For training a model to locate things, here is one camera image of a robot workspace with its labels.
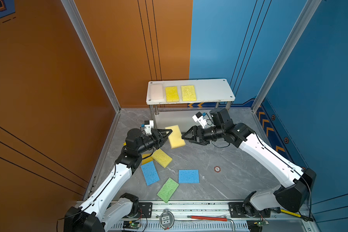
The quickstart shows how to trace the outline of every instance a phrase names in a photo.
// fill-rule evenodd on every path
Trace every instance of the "green sponge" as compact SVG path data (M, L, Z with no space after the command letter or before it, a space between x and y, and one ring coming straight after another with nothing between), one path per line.
M158 197L160 197L165 203L169 201L177 187L179 186L178 183L173 181L173 179L169 178L164 186L160 189L158 192Z

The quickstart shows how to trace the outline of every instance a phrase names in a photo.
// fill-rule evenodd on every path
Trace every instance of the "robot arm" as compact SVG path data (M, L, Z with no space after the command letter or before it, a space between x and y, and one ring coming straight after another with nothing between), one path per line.
M65 215L64 231L104 232L125 215L135 215L138 197L125 193L118 202L108 208L122 185L134 174L142 162L141 154L150 149L159 149L172 130L149 129L143 135L140 129L131 129L126 145L116 159L114 168L93 195L77 209L71 207Z
M310 194L316 173L311 169L303 170L285 159L244 123L234 124L226 109L213 109L210 115L213 127L194 126L182 135L182 139L207 145L211 140L223 138L254 157L280 182L275 188L252 192L244 201L246 214L252 217L273 207L297 212Z

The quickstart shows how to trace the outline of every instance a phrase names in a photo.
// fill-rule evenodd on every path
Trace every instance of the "sponge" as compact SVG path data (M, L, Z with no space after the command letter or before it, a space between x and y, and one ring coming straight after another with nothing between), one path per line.
M163 150L158 149L153 152L151 156L154 160L156 160L161 166L166 168L168 164L173 160L170 156L168 156Z
M142 165L141 169L142 169L144 179L146 180L147 185L153 184L160 180L160 178L158 178L158 174L157 174L155 165L153 164L153 161L148 162L145 165Z
M166 102L179 101L178 88L176 86L170 86L165 88Z
M195 101L196 100L195 86L182 85L181 89L182 89L183 101Z
M148 153L148 154L142 154L142 158L147 157L147 156L149 156L149 155L150 155L150 153ZM148 157L147 159L142 160L142 165L145 165L146 163L151 162L151 161L153 161L152 156L151 156L151 157Z
M186 145L186 142L184 141L184 139L182 139L182 133L180 132L178 125L165 127L165 129L172 129L173 131L169 135L169 142L172 149Z
M173 181L173 179L169 178L164 186L160 189L158 192L158 197L160 197L165 203L169 201L177 187L179 186L178 183Z
M179 170L179 183L199 183L199 170Z

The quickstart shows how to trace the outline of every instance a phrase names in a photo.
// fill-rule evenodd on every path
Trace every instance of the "aluminum frame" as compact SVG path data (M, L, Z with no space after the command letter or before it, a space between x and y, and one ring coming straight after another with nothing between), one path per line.
M260 104L262 103L263 99L276 80L282 67L290 56L298 40L300 39L300 36L303 34L313 14L316 12L316 9L319 6L320 2L321 0L307 0L307 2L305 3L303 10L301 11L297 21L295 22L287 40L285 41L285 44L283 45L275 63L269 71L267 78L260 88L253 105L251 106L251 109L254 113L258 110Z
M95 47L93 45L92 39L89 36L89 33L85 27L85 24L81 18L81 15L79 13L78 8L76 7L74 0L61 0L61 2L68 14L68 17L72 22L73 27L75 28L80 38L81 43L84 46L86 53L88 54L91 63L93 64L94 70L97 73L104 90L106 91L108 99L110 100L116 113L120 112L120 104L116 98L115 92L112 89L106 71L103 68L102 62L99 59L97 51L95 50Z

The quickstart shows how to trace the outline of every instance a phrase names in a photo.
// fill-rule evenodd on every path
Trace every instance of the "red handle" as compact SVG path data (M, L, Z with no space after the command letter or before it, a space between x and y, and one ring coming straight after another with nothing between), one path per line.
M202 217L202 216L191 216L191 218L193 219L201 219L201 220L213 220L213 221L224 221L226 222L227 221L227 218L214 218L214 217Z

